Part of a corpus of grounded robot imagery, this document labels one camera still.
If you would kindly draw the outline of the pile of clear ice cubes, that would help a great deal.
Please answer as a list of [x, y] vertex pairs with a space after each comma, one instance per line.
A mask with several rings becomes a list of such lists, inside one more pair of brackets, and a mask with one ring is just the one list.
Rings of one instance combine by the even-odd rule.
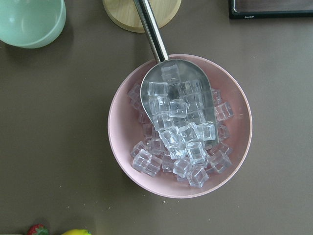
[[160, 171], [173, 173], [179, 182], [201, 188], [212, 173], [222, 173], [231, 165], [226, 153], [213, 154], [212, 142], [228, 138], [227, 128], [210, 120], [208, 105], [232, 115], [229, 104], [221, 101], [217, 89], [206, 89], [198, 76], [182, 81], [177, 63], [161, 68], [161, 82], [152, 82], [148, 90], [147, 116], [140, 99], [140, 85], [128, 92], [132, 107], [138, 111], [144, 140], [130, 152], [132, 167], [149, 176]]

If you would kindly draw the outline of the metal ice scoop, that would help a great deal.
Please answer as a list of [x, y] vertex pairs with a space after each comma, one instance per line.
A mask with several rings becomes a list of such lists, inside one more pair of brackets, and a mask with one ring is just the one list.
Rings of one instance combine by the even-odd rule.
[[204, 107], [208, 109], [204, 117], [213, 122], [215, 129], [217, 129], [211, 85], [207, 75], [199, 66], [189, 60], [169, 58], [150, 3], [147, 0], [135, 0], [134, 3], [156, 60], [156, 65], [148, 70], [144, 76], [140, 89], [141, 103], [147, 116], [150, 120], [153, 119], [152, 109], [149, 107], [148, 101], [150, 82], [166, 82], [172, 86], [180, 82], [198, 80], [200, 88], [209, 93], [208, 99], [203, 102]]

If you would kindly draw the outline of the pink bowl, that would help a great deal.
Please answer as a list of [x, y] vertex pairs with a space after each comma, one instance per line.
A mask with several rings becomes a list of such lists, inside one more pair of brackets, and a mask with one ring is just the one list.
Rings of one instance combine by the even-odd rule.
[[188, 54], [173, 54], [172, 58], [186, 59], [198, 65], [208, 76], [213, 88], [221, 91], [222, 100], [227, 101], [234, 113], [225, 121], [230, 131], [226, 140], [233, 151], [230, 154], [232, 165], [221, 174], [213, 174], [202, 188], [191, 187], [187, 182], [178, 182], [170, 173], [159, 173], [155, 177], [140, 173], [132, 167], [130, 151], [143, 139], [143, 131], [136, 110], [131, 106], [127, 95], [130, 88], [155, 64], [150, 60], [131, 72], [118, 88], [112, 100], [108, 116], [108, 136], [113, 155], [121, 169], [140, 187], [160, 196], [169, 198], [193, 198], [208, 194], [228, 182], [243, 164], [252, 139], [252, 116], [245, 93], [238, 82], [219, 65]]

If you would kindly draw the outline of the wooden cup stand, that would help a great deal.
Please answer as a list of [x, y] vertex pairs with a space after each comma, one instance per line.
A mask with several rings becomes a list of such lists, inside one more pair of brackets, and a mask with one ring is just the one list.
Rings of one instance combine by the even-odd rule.
[[[143, 33], [144, 28], [132, 0], [103, 0], [109, 18], [124, 30]], [[151, 8], [159, 28], [167, 25], [177, 14], [181, 0], [150, 0]]]

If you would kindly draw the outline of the black framed tray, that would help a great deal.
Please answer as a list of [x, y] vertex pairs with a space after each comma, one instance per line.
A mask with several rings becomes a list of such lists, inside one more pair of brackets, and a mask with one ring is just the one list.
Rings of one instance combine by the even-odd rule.
[[312, 17], [312, 0], [229, 0], [230, 19]]

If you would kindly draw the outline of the yellow lemon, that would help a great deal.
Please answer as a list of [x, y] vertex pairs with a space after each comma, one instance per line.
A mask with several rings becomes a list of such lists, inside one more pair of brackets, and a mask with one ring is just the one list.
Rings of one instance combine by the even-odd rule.
[[62, 233], [62, 235], [92, 235], [92, 233], [87, 229], [71, 229]]

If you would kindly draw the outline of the mint green bowl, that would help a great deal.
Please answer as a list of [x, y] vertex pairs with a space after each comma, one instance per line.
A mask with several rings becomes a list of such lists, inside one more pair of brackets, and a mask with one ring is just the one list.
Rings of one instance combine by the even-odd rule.
[[63, 0], [2, 0], [0, 40], [21, 48], [40, 48], [63, 31], [66, 5]]

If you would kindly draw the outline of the red strawberry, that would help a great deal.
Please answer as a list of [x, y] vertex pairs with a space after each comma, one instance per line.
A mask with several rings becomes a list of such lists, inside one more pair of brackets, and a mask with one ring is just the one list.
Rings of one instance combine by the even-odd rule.
[[49, 235], [49, 234], [50, 234], [49, 229], [43, 224], [35, 224], [31, 226], [27, 231], [27, 235]]

